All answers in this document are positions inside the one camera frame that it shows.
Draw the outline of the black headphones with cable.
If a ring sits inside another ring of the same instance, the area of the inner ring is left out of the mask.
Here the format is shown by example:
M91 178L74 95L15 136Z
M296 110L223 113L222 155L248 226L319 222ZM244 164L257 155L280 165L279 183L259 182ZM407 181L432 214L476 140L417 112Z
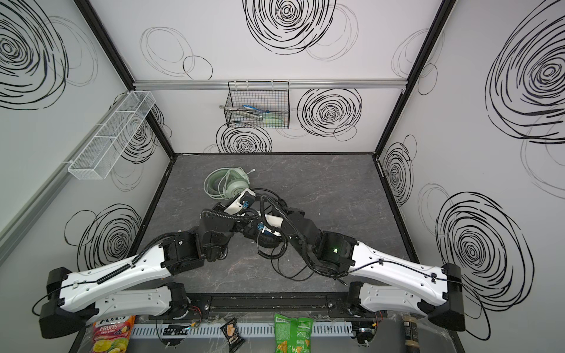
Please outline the black headphones with cable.
M260 215L264 218L266 215L272 216L283 216L291 212L284 199L281 199L276 193L266 189L266 188L256 188L254 189L256 193L256 202L259 204L259 210L251 209L251 207L246 211L253 216L249 225L255 223L253 226L252 234L255 237L255 242L257 245L257 254L266 260L269 260L273 270L279 274L281 277L292 280L294 282L304 282L310 279L314 274L320 276L328 276L327 272L317 269L310 257L308 256L308 248L303 244L303 248L300 255L303 257L305 262L305 267L298 271L296 274L287 276L280 269L280 259L290 245L289 239L282 232L282 229L278 229L282 235L277 237L269 233L261 233L257 229L257 225L260 222Z

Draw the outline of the mint green headphones with cable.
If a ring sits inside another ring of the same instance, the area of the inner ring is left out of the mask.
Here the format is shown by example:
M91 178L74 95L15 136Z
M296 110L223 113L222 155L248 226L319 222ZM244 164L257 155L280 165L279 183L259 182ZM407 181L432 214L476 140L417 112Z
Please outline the mint green headphones with cable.
M253 172L255 169L245 171L241 167L216 169L205 178L203 190L214 200L237 197L250 187L249 175Z

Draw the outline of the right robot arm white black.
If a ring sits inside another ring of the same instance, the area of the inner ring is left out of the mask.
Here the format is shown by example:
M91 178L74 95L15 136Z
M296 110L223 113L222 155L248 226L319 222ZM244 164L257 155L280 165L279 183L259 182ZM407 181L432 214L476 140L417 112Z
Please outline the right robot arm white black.
M265 216L266 226L275 229L300 254L314 273L333 279L358 276L382 282L395 292L390 299L370 290L361 307L374 311L381 302L387 310L407 310L445 329L463 332L466 319L461 269L453 263L425 266L380 252L350 236L321 231L310 219L295 212Z

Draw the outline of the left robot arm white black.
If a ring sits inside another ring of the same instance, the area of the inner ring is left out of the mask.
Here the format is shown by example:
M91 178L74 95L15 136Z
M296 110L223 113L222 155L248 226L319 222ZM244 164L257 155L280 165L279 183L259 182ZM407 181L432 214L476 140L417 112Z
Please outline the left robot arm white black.
M189 310L179 283L138 290L137 285L166 279L220 260L236 232L260 218L248 207L205 209L198 226L157 236L138 254L96 269L49 272L38 316L41 336L62 338L105 319L140 314L178 318Z

